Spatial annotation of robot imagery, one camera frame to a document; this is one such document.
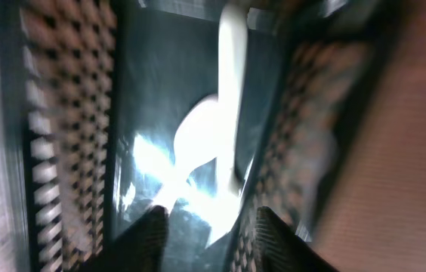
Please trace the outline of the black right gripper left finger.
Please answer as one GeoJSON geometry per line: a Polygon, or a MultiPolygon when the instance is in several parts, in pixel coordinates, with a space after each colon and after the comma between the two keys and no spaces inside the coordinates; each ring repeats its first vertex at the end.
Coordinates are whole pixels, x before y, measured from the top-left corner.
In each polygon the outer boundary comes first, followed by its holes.
{"type": "Polygon", "coordinates": [[[168,212],[154,206],[126,230],[95,265],[100,272],[160,272],[168,239],[168,212]]]}

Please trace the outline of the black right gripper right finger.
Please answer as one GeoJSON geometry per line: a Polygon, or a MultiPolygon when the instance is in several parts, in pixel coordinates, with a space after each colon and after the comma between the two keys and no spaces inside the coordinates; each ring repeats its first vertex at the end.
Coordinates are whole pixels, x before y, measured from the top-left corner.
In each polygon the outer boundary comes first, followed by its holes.
{"type": "Polygon", "coordinates": [[[257,209],[255,248],[265,272],[337,272],[270,208],[257,209]]]}

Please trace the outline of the white plastic fork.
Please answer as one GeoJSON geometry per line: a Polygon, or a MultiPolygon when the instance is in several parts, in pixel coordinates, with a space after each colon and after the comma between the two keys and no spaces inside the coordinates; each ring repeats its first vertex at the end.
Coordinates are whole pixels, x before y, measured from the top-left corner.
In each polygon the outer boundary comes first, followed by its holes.
{"type": "Polygon", "coordinates": [[[218,136],[216,159],[219,219],[214,220],[207,247],[228,233],[239,212],[242,181],[235,174],[236,139],[248,48],[248,8],[238,2],[227,3],[218,32],[218,136]]]}

